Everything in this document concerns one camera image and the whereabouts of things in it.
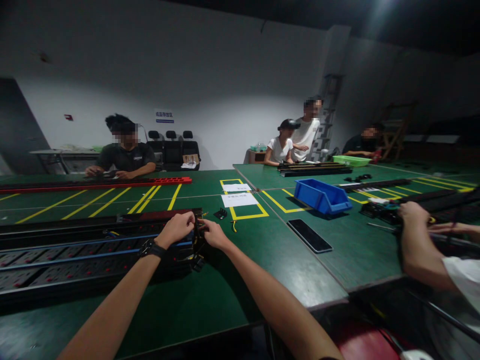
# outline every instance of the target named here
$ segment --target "wristwatch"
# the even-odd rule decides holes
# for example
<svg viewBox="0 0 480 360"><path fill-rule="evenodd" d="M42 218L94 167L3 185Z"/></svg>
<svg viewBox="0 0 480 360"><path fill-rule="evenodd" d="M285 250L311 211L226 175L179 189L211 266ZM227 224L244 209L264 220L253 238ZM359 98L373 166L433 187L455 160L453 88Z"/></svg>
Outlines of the wristwatch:
<svg viewBox="0 0 480 360"><path fill-rule="evenodd" d="M152 239L148 239L140 247L140 251L138 252L138 256L143 258L143 257L146 257L147 255L152 254L152 255L158 256L161 259L166 252L167 252L167 250L165 250L161 246L158 246L155 243L155 241L153 241Z"/></svg>

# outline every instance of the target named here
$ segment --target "ceiling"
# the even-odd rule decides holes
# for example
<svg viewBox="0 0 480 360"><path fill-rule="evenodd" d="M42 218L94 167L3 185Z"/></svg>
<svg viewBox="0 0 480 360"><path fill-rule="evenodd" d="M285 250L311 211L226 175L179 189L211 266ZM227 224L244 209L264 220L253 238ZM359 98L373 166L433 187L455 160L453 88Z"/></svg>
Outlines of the ceiling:
<svg viewBox="0 0 480 360"><path fill-rule="evenodd" d="M480 50L479 0L167 1L322 30L348 25L355 37L450 55Z"/></svg>

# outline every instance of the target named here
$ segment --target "smartphone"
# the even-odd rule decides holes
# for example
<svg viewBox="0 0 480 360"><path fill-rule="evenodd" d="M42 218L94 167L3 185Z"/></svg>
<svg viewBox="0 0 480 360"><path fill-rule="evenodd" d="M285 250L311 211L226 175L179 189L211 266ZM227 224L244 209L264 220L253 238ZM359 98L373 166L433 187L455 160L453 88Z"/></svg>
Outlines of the smartphone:
<svg viewBox="0 0 480 360"><path fill-rule="evenodd" d="M333 247L312 230L303 220L288 220L288 225L316 254L326 253Z"/></svg>

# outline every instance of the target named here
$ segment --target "ladder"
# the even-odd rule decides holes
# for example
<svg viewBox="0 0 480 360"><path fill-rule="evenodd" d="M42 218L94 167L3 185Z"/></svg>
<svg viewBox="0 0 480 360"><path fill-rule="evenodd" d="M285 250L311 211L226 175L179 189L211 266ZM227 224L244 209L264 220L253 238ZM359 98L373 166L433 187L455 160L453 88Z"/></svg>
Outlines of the ladder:
<svg viewBox="0 0 480 360"><path fill-rule="evenodd" d="M324 77L325 80L322 83L320 91L321 98L323 99L323 114L320 116L320 126L316 132L316 138L313 141L313 146L310 152L310 161L318 161L320 151L329 148L335 109L337 106L337 100L339 99L343 77L344 76L340 74L328 74Z"/></svg>
<svg viewBox="0 0 480 360"><path fill-rule="evenodd" d="M382 160L388 159L389 155L395 149L395 160L398 160L400 152L403 149L404 137L407 132L407 128L414 116L415 107L419 104L418 101L413 101L404 104L388 105L381 115L380 122L385 125L383 131L383 146L384 150ZM392 111L394 109L407 109L407 114L401 118L392 118Z"/></svg>

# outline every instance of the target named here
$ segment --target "woman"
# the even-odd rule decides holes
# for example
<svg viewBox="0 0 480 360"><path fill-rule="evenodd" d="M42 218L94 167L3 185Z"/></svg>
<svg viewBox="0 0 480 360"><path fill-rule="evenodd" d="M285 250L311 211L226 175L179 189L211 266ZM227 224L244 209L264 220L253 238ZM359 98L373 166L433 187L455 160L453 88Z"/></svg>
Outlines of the woman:
<svg viewBox="0 0 480 360"><path fill-rule="evenodd" d="M278 127L280 135L274 137L268 143L263 164L277 167L283 161L286 161L290 164L294 163L291 158L291 151L294 148L292 135L299 127L300 124L296 123L293 119L286 119L282 121Z"/></svg>

